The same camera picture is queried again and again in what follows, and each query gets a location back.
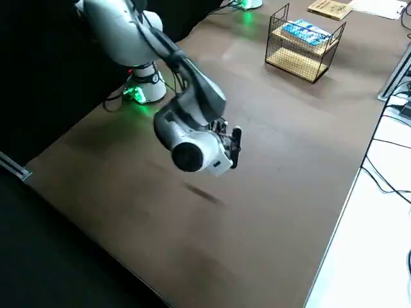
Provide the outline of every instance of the black floor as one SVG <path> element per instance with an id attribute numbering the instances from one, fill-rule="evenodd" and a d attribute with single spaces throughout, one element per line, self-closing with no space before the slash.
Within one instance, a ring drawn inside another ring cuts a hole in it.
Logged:
<path id="1" fill-rule="evenodd" d="M 0 196 L 0 307 L 169 307 L 2 170 Z"/>

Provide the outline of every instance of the green led light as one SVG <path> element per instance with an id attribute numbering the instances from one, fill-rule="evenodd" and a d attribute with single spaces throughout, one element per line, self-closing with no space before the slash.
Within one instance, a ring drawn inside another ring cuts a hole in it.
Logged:
<path id="1" fill-rule="evenodd" d="M 244 9 L 248 9 L 251 7 L 251 1 L 250 0 L 243 0 L 240 4 L 240 6 Z"/>
<path id="2" fill-rule="evenodd" d="M 147 101 L 144 96 L 143 90 L 140 87 L 131 87 L 123 91 L 123 95 L 127 95 L 129 98 L 134 99 L 138 103 L 145 103 Z"/>
<path id="3" fill-rule="evenodd" d="M 243 22 L 247 26 L 250 26 L 252 24 L 252 13 L 251 12 L 245 12 L 243 14 Z"/>

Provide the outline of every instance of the book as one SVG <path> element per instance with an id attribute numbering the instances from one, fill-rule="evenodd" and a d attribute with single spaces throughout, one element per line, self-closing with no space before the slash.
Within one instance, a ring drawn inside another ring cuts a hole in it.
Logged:
<path id="1" fill-rule="evenodd" d="M 281 33 L 287 37 L 292 35 L 296 41 L 304 42 L 311 46 L 318 46 L 328 41 L 330 33 L 306 22 L 302 19 L 287 22 L 281 29 Z"/>
<path id="2" fill-rule="evenodd" d="M 350 4 L 330 0 L 317 0 L 308 7 L 307 11 L 341 21 L 352 9 L 353 7 Z"/>
<path id="3" fill-rule="evenodd" d="M 305 49 L 309 51 L 310 53 L 313 53 L 316 56 L 322 56 L 324 52 L 330 50 L 338 42 L 338 39 L 331 37 L 330 40 L 327 40 L 327 42 L 313 46 L 301 40 L 300 38 L 296 37 L 295 35 L 291 34 L 290 32 L 284 30 L 283 28 L 284 28 L 284 25 L 278 27 L 272 32 L 272 35 L 285 41 L 287 44 L 294 45 L 298 48 Z"/>

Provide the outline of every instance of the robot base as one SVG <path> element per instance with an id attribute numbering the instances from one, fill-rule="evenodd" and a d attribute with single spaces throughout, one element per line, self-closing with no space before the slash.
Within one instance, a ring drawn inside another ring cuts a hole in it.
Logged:
<path id="1" fill-rule="evenodd" d="M 133 69 L 123 91 L 125 100 L 134 100 L 140 105 L 160 101 L 167 93 L 161 73 L 154 63 Z"/>
<path id="2" fill-rule="evenodd" d="M 263 0 L 243 0 L 243 4 L 240 7 L 243 10 L 251 10 L 253 8 L 259 8 L 263 5 Z"/>

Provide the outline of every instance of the paper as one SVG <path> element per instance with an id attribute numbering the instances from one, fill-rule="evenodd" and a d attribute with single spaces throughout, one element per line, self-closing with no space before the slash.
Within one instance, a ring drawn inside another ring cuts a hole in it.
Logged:
<path id="1" fill-rule="evenodd" d="M 388 19 L 399 19 L 407 3 L 398 0 L 353 0 L 351 5 L 355 11 L 378 15 Z"/>

